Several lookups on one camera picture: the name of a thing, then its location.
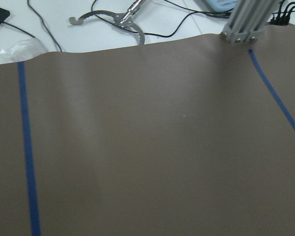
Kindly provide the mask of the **metal locking clamp pliers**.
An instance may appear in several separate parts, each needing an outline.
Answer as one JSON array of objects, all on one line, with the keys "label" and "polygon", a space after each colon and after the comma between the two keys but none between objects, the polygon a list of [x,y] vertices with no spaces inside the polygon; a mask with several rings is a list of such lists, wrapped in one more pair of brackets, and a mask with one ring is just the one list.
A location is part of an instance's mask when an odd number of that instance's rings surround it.
[{"label": "metal locking clamp pliers", "polygon": [[132,20],[132,16],[140,9],[144,0],[135,0],[124,13],[115,13],[108,10],[94,10],[87,12],[80,16],[78,19],[70,17],[69,22],[71,25],[82,25],[84,21],[91,16],[105,15],[112,18],[112,24],[122,30],[126,28],[134,29],[139,35],[139,45],[145,44],[145,34],[143,30]]}]

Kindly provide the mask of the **brown paper table mat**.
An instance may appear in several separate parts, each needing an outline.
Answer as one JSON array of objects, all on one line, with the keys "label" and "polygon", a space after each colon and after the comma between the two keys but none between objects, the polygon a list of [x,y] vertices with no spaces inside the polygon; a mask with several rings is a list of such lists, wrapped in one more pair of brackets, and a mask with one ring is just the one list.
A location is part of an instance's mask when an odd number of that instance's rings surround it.
[{"label": "brown paper table mat", "polygon": [[[295,236],[295,27],[25,64],[42,236]],[[17,63],[0,65],[0,236],[31,236]]]}]

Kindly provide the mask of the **black power strip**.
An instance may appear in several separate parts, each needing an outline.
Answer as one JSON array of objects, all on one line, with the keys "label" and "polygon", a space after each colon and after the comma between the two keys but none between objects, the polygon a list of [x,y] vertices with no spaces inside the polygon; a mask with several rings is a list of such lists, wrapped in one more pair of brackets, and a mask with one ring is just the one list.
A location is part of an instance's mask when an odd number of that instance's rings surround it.
[{"label": "black power strip", "polygon": [[269,22],[270,25],[287,26],[290,22],[290,15],[273,16]]}]

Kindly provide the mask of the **clear plastic bag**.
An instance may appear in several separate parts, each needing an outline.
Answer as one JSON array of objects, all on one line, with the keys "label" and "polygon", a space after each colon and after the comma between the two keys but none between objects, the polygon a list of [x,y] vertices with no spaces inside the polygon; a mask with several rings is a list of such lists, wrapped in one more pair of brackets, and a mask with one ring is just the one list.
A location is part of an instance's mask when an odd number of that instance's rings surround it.
[{"label": "clear plastic bag", "polygon": [[11,63],[32,59],[47,52],[46,47],[37,38],[17,41],[10,48],[0,51],[0,62]]}]

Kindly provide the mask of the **aluminium frame post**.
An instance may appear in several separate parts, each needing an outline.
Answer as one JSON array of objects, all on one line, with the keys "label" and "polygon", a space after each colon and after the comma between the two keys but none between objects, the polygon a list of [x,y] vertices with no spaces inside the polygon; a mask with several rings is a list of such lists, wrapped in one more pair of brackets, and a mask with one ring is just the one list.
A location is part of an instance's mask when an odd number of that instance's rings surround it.
[{"label": "aluminium frame post", "polygon": [[221,32],[222,37],[229,43],[256,41],[279,2],[239,0]]}]

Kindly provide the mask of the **light blue teach pendant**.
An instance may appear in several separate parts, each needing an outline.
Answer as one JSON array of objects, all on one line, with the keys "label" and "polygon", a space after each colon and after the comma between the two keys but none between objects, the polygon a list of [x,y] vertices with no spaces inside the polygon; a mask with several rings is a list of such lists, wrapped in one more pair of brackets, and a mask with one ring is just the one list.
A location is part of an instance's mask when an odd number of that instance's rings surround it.
[{"label": "light blue teach pendant", "polygon": [[224,12],[233,9],[237,0],[199,0],[198,2],[214,12]]}]

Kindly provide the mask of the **blue tape strip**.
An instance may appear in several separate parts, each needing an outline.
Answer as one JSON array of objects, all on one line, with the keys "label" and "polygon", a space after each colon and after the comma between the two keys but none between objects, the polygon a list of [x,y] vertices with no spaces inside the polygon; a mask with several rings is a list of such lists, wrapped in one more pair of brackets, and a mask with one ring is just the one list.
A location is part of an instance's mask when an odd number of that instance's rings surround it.
[{"label": "blue tape strip", "polygon": [[257,60],[257,57],[254,53],[254,49],[253,48],[249,49],[248,54],[249,54],[249,57],[251,59],[251,62],[253,64],[254,68],[256,69],[258,75],[260,76],[260,78],[263,81],[264,85],[266,86],[267,90],[269,91],[269,93],[273,97],[274,101],[278,105],[279,109],[284,114],[288,123],[290,124],[290,126],[292,127],[292,129],[295,132],[295,119],[293,118],[293,116],[291,115],[291,113],[289,112],[289,110],[287,109],[287,107],[285,106],[283,101],[281,100],[280,96],[278,95],[278,93],[276,92],[274,87],[272,86],[271,82],[267,78],[266,74],[262,70],[262,68]]},{"label": "blue tape strip", "polygon": [[30,132],[30,117],[28,108],[27,88],[26,88],[26,73],[24,62],[18,62],[18,79],[20,90],[20,104],[22,115],[22,129],[23,129],[23,142],[25,152],[25,167],[26,167],[26,179],[28,190],[28,203],[29,203],[29,217],[30,228],[32,236],[41,235],[40,217],[38,198],[36,191],[35,170],[32,153],[32,141]]}]

